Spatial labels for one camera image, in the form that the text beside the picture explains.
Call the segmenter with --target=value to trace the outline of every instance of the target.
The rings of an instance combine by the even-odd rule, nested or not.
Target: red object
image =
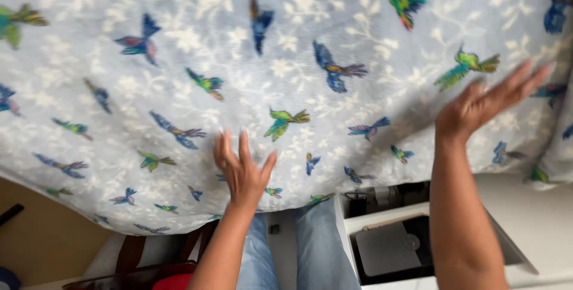
[[[193,273],[177,274],[161,279],[153,285],[152,290],[185,290]]]

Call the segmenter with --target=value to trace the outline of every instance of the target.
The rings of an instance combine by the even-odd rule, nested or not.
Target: woman's right hand
[[[255,210],[265,188],[269,183],[270,174],[277,162],[277,152],[269,155],[262,169],[257,167],[250,156],[249,138],[243,131],[239,138],[239,158],[231,150],[231,132],[219,132],[215,139],[213,156],[217,167],[225,173],[225,179],[231,192],[229,205]]]
[[[465,145],[469,137],[498,113],[529,96],[553,72],[548,63],[530,75],[531,59],[523,61],[507,78],[486,94],[486,84],[474,82],[443,107],[435,122],[435,137]]]

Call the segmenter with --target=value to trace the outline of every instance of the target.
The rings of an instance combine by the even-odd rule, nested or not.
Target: wooden chair
[[[199,244],[199,254],[197,258],[199,261],[209,241],[211,241],[211,237],[213,233],[215,233],[215,228],[217,228],[218,223],[219,220],[214,220],[187,234],[183,251],[180,257],[174,262],[142,266],[141,268],[137,268],[137,265],[143,254],[146,237],[127,235],[119,251],[115,274],[69,283],[63,286],[62,289],[151,290],[153,285],[161,279],[176,274],[193,273],[195,272],[197,262],[188,260],[191,251],[195,248],[199,236],[203,235],[201,237],[201,243]]]

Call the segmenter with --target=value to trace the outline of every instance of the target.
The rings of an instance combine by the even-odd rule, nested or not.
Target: tan floor
[[[44,195],[0,178],[0,213],[25,207],[0,226],[0,266],[23,286],[79,277],[112,233]]]

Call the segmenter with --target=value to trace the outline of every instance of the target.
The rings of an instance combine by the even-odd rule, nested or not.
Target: light blue jeans
[[[297,290],[360,290],[336,228],[333,198],[294,212]],[[249,226],[237,290],[278,290],[263,214]]]

